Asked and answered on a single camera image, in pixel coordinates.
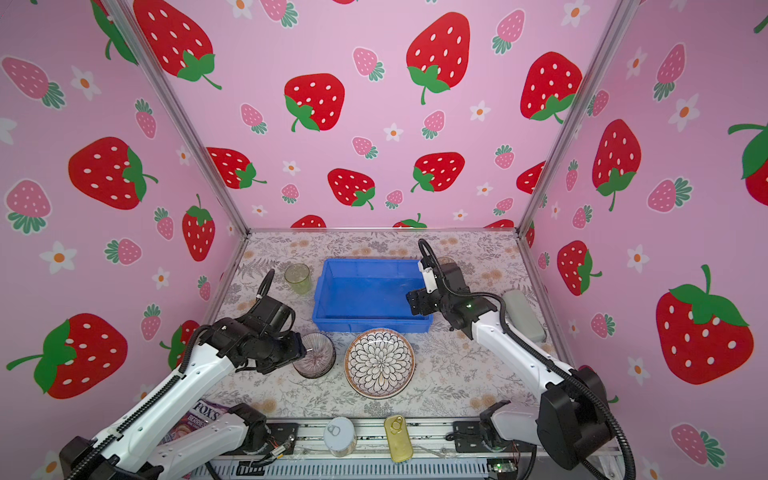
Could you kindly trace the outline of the purple striped bowl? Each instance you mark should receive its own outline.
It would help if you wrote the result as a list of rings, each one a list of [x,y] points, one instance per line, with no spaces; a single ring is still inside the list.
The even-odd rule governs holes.
[[[304,378],[318,379],[326,375],[336,361],[336,350],[332,340],[321,332],[302,336],[306,355],[293,363],[295,370]]]

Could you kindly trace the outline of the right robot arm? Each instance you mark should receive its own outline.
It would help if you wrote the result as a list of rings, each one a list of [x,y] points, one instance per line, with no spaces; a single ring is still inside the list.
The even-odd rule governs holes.
[[[526,444],[532,455],[544,450],[561,468],[582,465],[597,479],[604,475],[589,458],[616,441],[624,478],[636,478],[630,443],[610,410],[600,377],[589,368],[575,369],[556,360],[513,328],[504,299],[471,291],[460,268],[441,264],[427,240],[420,239],[418,248],[424,286],[406,296],[412,313],[440,313],[451,329],[491,351],[539,398],[534,418],[500,401],[480,414],[477,432],[454,432],[452,439],[480,441],[491,451]]]

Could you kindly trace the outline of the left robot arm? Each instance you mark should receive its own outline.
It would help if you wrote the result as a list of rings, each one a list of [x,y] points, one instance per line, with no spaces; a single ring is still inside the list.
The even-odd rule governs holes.
[[[67,479],[180,479],[215,457],[241,450],[263,453],[262,464],[285,450],[257,409],[241,403],[174,441],[172,427],[232,373],[266,375],[305,357],[292,327],[296,312],[269,295],[275,272],[262,280],[254,305],[238,318],[199,327],[164,382],[94,438],[76,437],[60,452]]]

